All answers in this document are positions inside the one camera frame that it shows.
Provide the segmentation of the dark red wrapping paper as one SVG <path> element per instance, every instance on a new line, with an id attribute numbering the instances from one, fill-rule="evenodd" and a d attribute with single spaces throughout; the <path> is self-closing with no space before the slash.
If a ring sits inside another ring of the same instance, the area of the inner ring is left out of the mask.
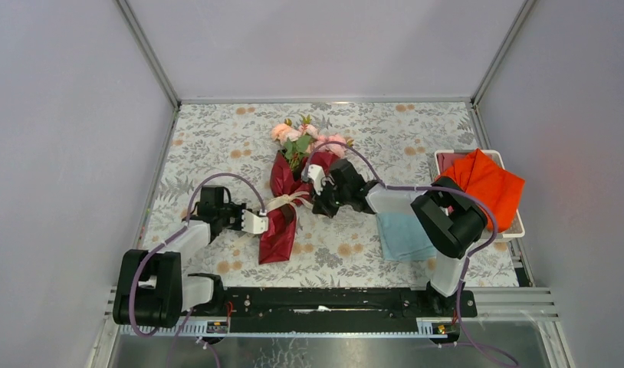
<path id="1" fill-rule="evenodd" d="M 295 192 L 307 192 L 306 199 L 313 204 L 311 197 L 313 188 L 310 184 L 301 180 L 301 173 L 307 163 L 307 159 L 296 171 L 292 171 L 281 154 L 276 153 L 271 168 L 270 189 L 273 198 Z M 279 209 L 267 212 L 268 230 L 261 235 L 258 251 L 258 263 L 265 265 L 281 261 L 288 261 L 291 257 L 294 239 L 297 232 L 297 208 L 302 206 L 284 205 Z"/>

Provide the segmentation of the pink fake flower bunch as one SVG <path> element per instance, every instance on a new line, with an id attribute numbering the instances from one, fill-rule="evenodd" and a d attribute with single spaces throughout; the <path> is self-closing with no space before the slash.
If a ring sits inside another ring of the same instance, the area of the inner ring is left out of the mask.
<path id="1" fill-rule="evenodd" d="M 352 147 L 354 140 L 346 139 L 340 134 L 323 135 L 320 129 L 313 125 L 312 116 L 301 115 L 298 126 L 291 119 L 286 118 L 283 123 L 277 124 L 271 130 L 271 138 L 281 145 L 281 154 L 292 171 L 301 167 L 304 160 L 317 148 L 321 152 L 330 152 L 333 155 L 345 157 L 347 148 L 337 144 L 321 147 L 323 143 L 339 142 Z"/>

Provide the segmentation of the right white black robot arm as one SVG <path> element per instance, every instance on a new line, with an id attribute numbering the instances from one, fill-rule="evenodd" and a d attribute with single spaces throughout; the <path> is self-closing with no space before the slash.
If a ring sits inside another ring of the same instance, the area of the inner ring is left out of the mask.
<path id="1" fill-rule="evenodd" d="M 333 218 L 345 205 L 370 215 L 395 214 L 394 229 L 404 245 L 411 245 L 415 237 L 403 229 L 402 217 L 420 226 L 437 255 L 435 270 L 419 293 L 419 309 L 432 317 L 456 314 L 468 254 L 492 218 L 482 204 L 448 177 L 441 176 L 430 186 L 387 186 L 366 181 L 347 159 L 336 161 L 328 171 L 308 164 L 302 179 L 312 185 L 312 211 L 317 215 Z"/>

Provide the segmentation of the cream ribbon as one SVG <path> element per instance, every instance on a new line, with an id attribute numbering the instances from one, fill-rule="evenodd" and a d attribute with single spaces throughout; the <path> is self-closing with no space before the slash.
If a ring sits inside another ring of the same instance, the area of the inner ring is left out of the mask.
<path id="1" fill-rule="evenodd" d="M 307 192 L 295 192 L 293 194 L 284 194 L 271 199 L 265 206 L 266 212 L 274 211 L 284 205 L 296 205 L 298 202 L 305 208 L 312 209 L 314 205 L 309 202 L 306 197 Z"/>

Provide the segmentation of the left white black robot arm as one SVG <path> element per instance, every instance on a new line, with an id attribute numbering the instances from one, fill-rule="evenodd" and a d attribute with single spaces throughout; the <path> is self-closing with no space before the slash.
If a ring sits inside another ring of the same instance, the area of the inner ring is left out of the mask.
<path id="1" fill-rule="evenodd" d="M 113 320 L 135 324 L 144 334 L 177 324 L 182 313 L 215 315 L 224 310 L 222 279 L 217 274 L 189 273 L 186 262 L 224 230 L 243 231 L 250 210 L 234 203 L 228 188 L 205 186 L 190 218 L 157 252 L 127 251 L 122 258 L 113 301 Z"/>

